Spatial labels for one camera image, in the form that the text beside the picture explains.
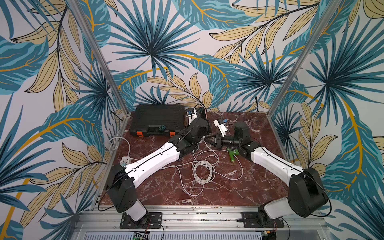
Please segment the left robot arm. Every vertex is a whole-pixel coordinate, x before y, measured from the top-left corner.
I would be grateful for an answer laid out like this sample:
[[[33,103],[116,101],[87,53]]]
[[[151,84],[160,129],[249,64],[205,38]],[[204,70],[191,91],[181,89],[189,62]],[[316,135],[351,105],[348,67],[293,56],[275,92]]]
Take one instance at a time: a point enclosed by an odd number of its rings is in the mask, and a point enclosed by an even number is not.
[[[201,139],[209,133],[208,120],[198,117],[187,129],[141,160],[124,167],[119,164],[112,166],[106,180],[105,195],[108,195],[117,212],[126,213],[135,225],[146,224],[149,213],[138,199],[136,188],[161,168],[192,154]]]

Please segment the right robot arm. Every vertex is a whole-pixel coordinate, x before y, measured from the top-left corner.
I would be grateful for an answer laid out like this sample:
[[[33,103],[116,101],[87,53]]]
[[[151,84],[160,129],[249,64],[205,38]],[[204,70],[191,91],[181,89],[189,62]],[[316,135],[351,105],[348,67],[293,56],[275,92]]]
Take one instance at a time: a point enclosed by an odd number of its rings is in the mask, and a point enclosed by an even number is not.
[[[258,207],[256,213],[243,216],[241,222],[245,226],[276,229],[283,222],[284,216],[297,215],[306,218],[331,202],[318,171],[313,168],[304,169],[273,154],[251,136],[246,123],[234,123],[233,135],[229,134],[230,124],[226,120],[215,120],[214,125],[220,133],[208,136],[211,145],[218,149],[228,147],[231,151],[238,151],[239,155],[262,166],[289,188],[287,197],[265,203]]]

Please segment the green plastic tap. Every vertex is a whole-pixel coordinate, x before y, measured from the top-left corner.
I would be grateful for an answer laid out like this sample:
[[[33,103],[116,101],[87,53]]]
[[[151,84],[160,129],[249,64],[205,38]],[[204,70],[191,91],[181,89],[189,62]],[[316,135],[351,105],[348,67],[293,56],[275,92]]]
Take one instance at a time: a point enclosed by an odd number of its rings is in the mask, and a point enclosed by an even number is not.
[[[237,156],[240,155],[239,150],[236,148],[227,148],[227,151],[230,156],[231,162],[234,163],[235,160],[237,159]]]

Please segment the black plastic tool case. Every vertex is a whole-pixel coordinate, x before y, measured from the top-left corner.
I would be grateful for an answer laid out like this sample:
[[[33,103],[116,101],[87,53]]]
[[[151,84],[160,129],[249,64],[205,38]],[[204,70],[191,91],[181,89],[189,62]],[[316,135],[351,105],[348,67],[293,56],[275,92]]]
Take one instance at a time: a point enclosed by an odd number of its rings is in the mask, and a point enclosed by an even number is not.
[[[136,107],[130,125],[134,137],[173,137],[185,128],[185,107],[183,105],[150,105]]]

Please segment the white power strip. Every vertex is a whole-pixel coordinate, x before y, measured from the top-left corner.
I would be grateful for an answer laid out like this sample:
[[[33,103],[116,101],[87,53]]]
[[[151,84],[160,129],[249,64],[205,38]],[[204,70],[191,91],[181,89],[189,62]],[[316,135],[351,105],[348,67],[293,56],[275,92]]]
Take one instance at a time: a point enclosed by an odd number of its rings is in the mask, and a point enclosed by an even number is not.
[[[122,159],[120,160],[120,165],[122,167],[125,167],[126,165],[129,165],[131,162],[132,162],[132,159],[129,156],[122,157]]]

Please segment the left aluminium frame post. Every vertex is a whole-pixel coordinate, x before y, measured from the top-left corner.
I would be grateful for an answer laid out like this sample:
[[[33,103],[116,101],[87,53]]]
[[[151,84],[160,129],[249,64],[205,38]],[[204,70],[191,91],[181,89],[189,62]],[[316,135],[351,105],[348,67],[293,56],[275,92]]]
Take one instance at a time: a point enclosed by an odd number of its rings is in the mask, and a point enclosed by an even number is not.
[[[90,48],[92,52],[94,53],[94,56],[100,66],[100,68],[103,71],[103,74],[105,75],[108,83],[111,86],[112,92],[115,94],[118,104],[121,106],[123,113],[126,117],[129,116],[129,110],[126,107],[125,101],[122,99],[121,94],[118,90],[117,84],[113,78],[113,75],[107,65],[107,62],[103,56],[103,53],[101,51],[101,48],[99,47],[99,44],[97,43],[96,37],[94,33],[92,32],[91,26],[89,26],[87,22],[86,15],[84,11],[81,8],[81,5],[79,1],[75,0],[69,0],[67,1],[69,7],[72,9],[73,14],[75,16],[75,19],[77,20],[81,30],[83,31],[86,39],[88,40],[88,43],[90,45]]]

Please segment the aluminium frame post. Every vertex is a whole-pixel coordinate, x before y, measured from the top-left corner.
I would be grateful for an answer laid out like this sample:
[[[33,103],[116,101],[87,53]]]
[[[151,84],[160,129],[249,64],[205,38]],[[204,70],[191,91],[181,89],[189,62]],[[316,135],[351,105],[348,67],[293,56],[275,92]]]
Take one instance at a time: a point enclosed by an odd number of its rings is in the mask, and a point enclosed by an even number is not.
[[[282,84],[280,91],[276,95],[274,102],[267,112],[267,117],[271,119],[274,114],[277,111],[277,108],[282,101],[286,91],[290,87],[291,83],[293,82],[295,76],[297,75],[297,72],[299,71],[300,67],[302,66],[304,60],[307,58],[307,56],[310,54],[311,50],[314,48],[316,42],[323,34],[324,29],[327,27],[328,22],[331,20],[334,12],[338,9],[339,4],[342,1],[330,1],[330,3],[327,5],[327,8],[325,9],[325,12],[323,16],[320,17],[319,23],[315,26],[314,32],[309,37],[306,45],[304,46],[303,50],[301,51],[300,55],[298,56],[295,64],[293,65],[293,68],[291,69],[287,79]]]
[[[103,74],[105,75],[108,83],[111,86],[112,92],[115,94],[118,104],[121,106],[123,113],[126,117],[129,116],[129,110],[126,107],[125,101],[122,99],[121,94],[118,90],[117,84],[113,78],[113,75],[107,65],[107,62],[103,56],[103,53],[101,51],[101,48],[99,47],[99,44],[97,43],[96,37],[94,33],[92,32],[91,26],[89,26],[87,22],[86,15],[84,11],[81,8],[81,5],[79,1],[75,0],[69,0],[67,1],[69,7],[72,9],[73,14],[75,16],[75,19],[77,20],[81,30],[83,31],[86,39],[88,40],[88,43],[90,45],[90,48],[92,52],[94,53],[94,56],[100,66],[100,68],[103,71]]]

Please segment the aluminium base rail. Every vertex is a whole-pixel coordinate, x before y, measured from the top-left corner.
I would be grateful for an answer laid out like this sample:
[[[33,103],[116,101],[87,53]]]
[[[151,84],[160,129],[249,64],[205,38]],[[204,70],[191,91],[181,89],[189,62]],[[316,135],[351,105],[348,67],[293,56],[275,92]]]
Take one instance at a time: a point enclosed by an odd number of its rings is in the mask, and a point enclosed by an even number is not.
[[[283,227],[245,228],[239,223],[243,212],[254,212],[249,206],[147,206],[150,212],[162,213],[159,229],[149,229],[149,240],[261,240],[269,232],[276,240],[330,240],[330,229],[324,219],[286,216]],[[73,240],[131,240],[142,229],[122,229],[122,214],[86,212],[74,229]]]

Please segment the right aluminium frame post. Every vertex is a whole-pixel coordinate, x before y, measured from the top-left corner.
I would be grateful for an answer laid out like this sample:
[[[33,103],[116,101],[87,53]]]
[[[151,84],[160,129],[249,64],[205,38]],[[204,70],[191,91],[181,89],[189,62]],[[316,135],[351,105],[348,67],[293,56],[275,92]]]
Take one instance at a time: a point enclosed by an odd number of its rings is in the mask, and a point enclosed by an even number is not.
[[[338,9],[339,4],[342,1],[330,1],[330,3],[327,5],[327,8],[325,9],[325,12],[323,16],[320,17],[319,23],[315,26],[314,32],[309,37],[306,45],[304,46],[303,50],[301,51],[300,55],[298,56],[295,64],[293,65],[293,68],[291,69],[287,79],[282,84],[280,91],[276,95],[274,102],[267,112],[267,117],[271,119],[274,114],[277,111],[277,108],[282,101],[286,91],[290,87],[291,83],[293,82],[295,76],[297,75],[297,72],[299,71],[300,67],[302,66],[304,60],[307,58],[307,56],[310,54],[311,50],[314,48],[316,42],[323,34],[324,29],[327,27],[328,22],[331,20],[334,12]]]

